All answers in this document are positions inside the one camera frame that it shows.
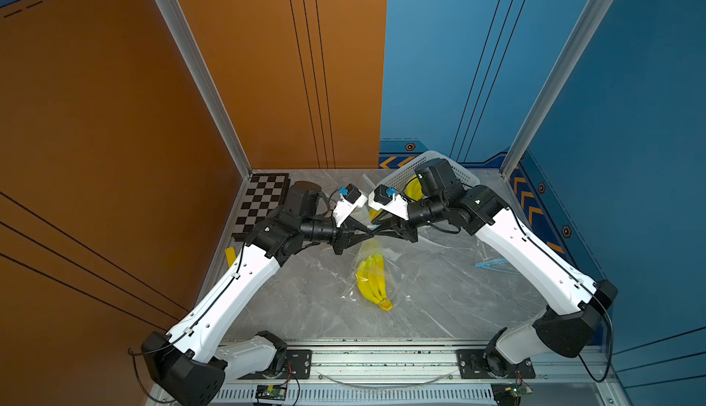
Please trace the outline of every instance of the yellow strip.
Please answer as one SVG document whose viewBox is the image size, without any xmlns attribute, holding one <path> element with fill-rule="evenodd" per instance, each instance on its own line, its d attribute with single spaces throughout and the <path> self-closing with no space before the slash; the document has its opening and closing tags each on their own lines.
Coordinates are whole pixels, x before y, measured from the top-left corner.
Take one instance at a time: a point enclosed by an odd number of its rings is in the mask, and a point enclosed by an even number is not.
<svg viewBox="0 0 706 406">
<path fill-rule="evenodd" d="M 225 260 L 228 262 L 228 268 L 232 267 L 235 260 L 238 259 L 235 254 L 235 248 L 230 247 L 225 249 Z"/>
<path fill-rule="evenodd" d="M 534 215 L 534 213 L 537 213 L 538 215 L 544 214 L 544 212 L 541 209 L 539 209 L 537 207 L 530 206 L 530 208 L 529 208 L 529 225 L 530 226 L 532 226 L 532 215 Z"/>
<path fill-rule="evenodd" d="M 389 169 L 390 167 L 388 167 L 388 163 L 389 163 L 390 161 L 392 161 L 393 159 L 395 159 L 395 158 L 396 158 L 396 156 L 390 156 L 390 157 L 388 158 L 388 160 L 386 160 L 385 162 L 383 162 L 382 164 L 380 164 L 380 167 L 383 167 L 384 169 Z"/>
<path fill-rule="evenodd" d="M 554 245 L 554 244 L 551 243 L 551 242 L 547 242 L 546 244 L 549 245 L 549 248 L 551 248 L 551 249 L 554 250 L 555 252 L 559 252 L 559 253 L 564 254 L 564 249 L 561 248 L 559 245 Z"/>
<path fill-rule="evenodd" d="M 534 195 L 530 193 L 529 191 L 523 191 L 522 192 L 522 199 L 520 200 L 520 206 L 525 209 L 525 198 L 534 198 Z"/>
<path fill-rule="evenodd" d="M 397 166 L 398 166 L 398 167 L 401 167 L 401 166 L 407 164 L 408 162 L 410 162 L 411 160 L 413 160 L 415 157 L 416 157 L 416 156 L 410 156 L 410 157 L 408 157 L 406 160 L 402 161 L 400 164 L 397 164 Z"/>
<path fill-rule="evenodd" d="M 517 183 L 518 182 L 527 182 L 525 178 L 515 178 L 515 194 L 517 194 Z"/>
</svg>

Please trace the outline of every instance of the white plastic basket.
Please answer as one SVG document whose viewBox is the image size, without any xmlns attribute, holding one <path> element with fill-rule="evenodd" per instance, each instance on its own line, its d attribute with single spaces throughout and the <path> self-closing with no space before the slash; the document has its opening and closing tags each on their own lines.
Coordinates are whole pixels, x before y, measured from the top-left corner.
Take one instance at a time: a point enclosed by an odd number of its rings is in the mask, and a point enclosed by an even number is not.
<svg viewBox="0 0 706 406">
<path fill-rule="evenodd" d="M 444 156 L 439 152 L 436 152 L 434 150 L 428 150 L 415 157 L 413 160 L 411 160 L 401 168 L 395 170 L 382 181 L 375 184 L 375 187 L 379 186 L 380 184 L 384 184 L 386 186 L 394 187 L 397 190 L 403 190 L 404 186 L 407 185 L 407 181 L 409 181 L 414 176 L 414 169 L 416 169 L 419 164 L 436 159 L 438 157 L 447 160 L 448 163 L 451 164 L 453 172 L 456 173 L 456 177 L 460 179 L 461 182 L 463 182 L 464 184 L 467 184 L 471 187 L 475 187 L 476 185 L 481 183 L 481 181 L 476 175 L 469 172 L 468 169 L 464 168 L 461 164 L 456 163 L 448 156 Z"/>
</svg>

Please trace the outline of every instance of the banana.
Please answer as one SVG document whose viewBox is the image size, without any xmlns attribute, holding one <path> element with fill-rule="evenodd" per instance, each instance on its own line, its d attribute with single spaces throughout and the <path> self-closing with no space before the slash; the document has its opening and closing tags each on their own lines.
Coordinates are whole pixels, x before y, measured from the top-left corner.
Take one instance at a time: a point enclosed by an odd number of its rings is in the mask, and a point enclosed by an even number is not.
<svg viewBox="0 0 706 406">
<path fill-rule="evenodd" d="M 380 309 L 384 311 L 390 311 L 393 308 L 392 302 L 388 300 L 385 293 L 385 274 L 381 254 L 369 256 L 366 260 L 361 261 L 358 265 L 356 278 L 358 289 L 363 297 L 380 306 Z"/>
<path fill-rule="evenodd" d="M 378 286 L 379 274 L 375 265 L 375 258 L 373 256 L 368 256 L 365 263 L 365 270 L 368 273 L 368 284 L 370 285 L 370 289 L 373 290 L 373 295 L 379 300 L 386 299 L 386 297 L 383 297 L 383 295 L 380 294 L 380 287 Z"/>
<path fill-rule="evenodd" d="M 363 260 L 362 262 L 360 262 L 360 265 L 358 265 L 358 272 L 355 273 L 358 280 L 358 289 L 360 289 L 360 294 L 362 294 L 363 297 L 365 297 L 370 302 L 373 302 L 375 305 L 379 305 L 381 300 L 376 298 L 373 294 L 373 290 L 368 284 L 368 273 L 366 272 L 365 268 L 366 260 Z"/>
<path fill-rule="evenodd" d="M 375 256 L 375 267 L 378 269 L 378 274 L 376 275 L 376 278 L 378 278 L 378 288 L 380 289 L 380 295 L 383 297 L 383 299 L 387 299 L 388 293 L 385 292 L 385 264 L 383 260 L 383 255 L 380 253 L 376 253 Z"/>
</svg>

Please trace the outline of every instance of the mounting plate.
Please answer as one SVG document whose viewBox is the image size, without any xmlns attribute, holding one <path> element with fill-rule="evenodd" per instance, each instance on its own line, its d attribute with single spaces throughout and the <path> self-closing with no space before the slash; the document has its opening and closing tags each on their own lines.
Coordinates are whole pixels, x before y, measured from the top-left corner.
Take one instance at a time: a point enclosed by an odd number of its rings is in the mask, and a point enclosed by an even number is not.
<svg viewBox="0 0 706 406">
<path fill-rule="evenodd" d="M 299 380 L 309 378 L 311 372 L 311 350 L 310 349 L 287 349 L 287 360 L 285 363 L 292 366 L 292 374 Z M 286 380 L 289 377 L 287 369 L 274 378 L 265 377 L 261 372 L 243 375 L 240 380 Z"/>
<path fill-rule="evenodd" d="M 457 349 L 456 360 L 458 362 L 458 370 L 461 371 L 461 378 L 494 378 L 496 380 L 514 379 L 513 375 L 508 375 L 506 378 L 498 378 L 488 371 L 483 369 L 483 349 Z M 530 359 L 523 360 L 517 365 L 517 371 L 522 378 L 534 378 L 534 366 Z"/>
</svg>

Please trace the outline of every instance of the marble floor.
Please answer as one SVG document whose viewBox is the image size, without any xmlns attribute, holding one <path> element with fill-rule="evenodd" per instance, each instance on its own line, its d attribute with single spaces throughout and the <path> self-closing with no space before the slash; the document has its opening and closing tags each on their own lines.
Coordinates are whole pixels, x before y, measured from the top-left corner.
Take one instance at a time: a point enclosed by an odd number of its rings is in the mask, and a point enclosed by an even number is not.
<svg viewBox="0 0 706 406">
<path fill-rule="evenodd" d="M 316 182 L 327 194 L 348 183 L 369 192 L 390 173 L 388 170 L 276 172 L 290 173 L 292 181 Z M 481 184 L 516 206 L 511 190 L 496 170 L 472 172 Z M 225 339 L 250 338 L 266 329 L 285 340 L 488 340 L 500 328 L 521 323 L 546 305 L 535 288 L 509 264 L 496 267 L 499 270 L 476 267 L 501 256 L 466 232 L 454 235 L 425 227 L 419 230 L 417 243 L 381 236 L 375 241 L 377 245 L 371 246 L 371 241 L 367 241 L 341 256 L 336 256 L 330 246 L 320 245 L 289 258 L 247 304 Z M 361 249 L 369 248 L 381 249 L 385 257 L 388 298 L 395 305 L 390 312 L 363 299 L 356 286 L 357 256 Z"/>
</svg>

